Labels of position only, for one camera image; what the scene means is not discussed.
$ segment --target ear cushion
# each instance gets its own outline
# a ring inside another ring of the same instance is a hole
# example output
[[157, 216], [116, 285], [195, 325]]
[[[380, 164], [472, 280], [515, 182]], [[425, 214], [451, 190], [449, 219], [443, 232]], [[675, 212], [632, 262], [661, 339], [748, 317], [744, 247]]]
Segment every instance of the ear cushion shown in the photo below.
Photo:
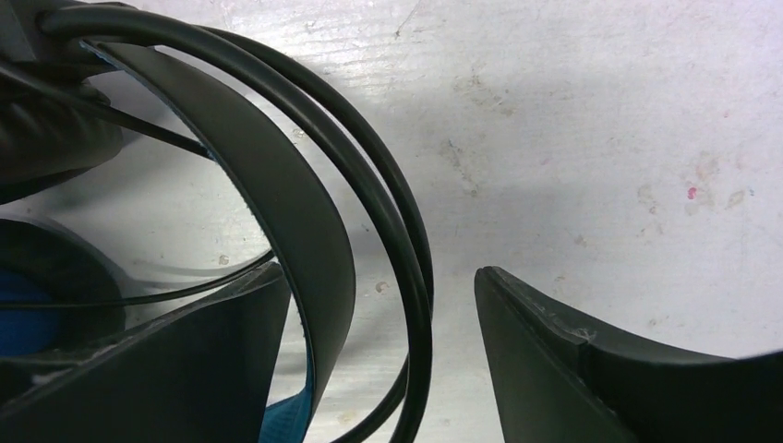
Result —
[[[95, 89], [74, 88], [106, 101]], [[0, 101], [0, 204], [56, 185], [112, 159], [122, 148], [119, 126], [45, 97]]]
[[[116, 282], [91, 253], [22, 221], [0, 220], [0, 269], [24, 277], [56, 301], [120, 298]], [[62, 310], [49, 348], [76, 348], [124, 328], [123, 307]]]
[[[48, 293], [16, 272], [0, 269], [0, 301], [51, 301]], [[45, 349], [57, 337], [60, 313], [54, 310], [0, 310], [0, 356]]]

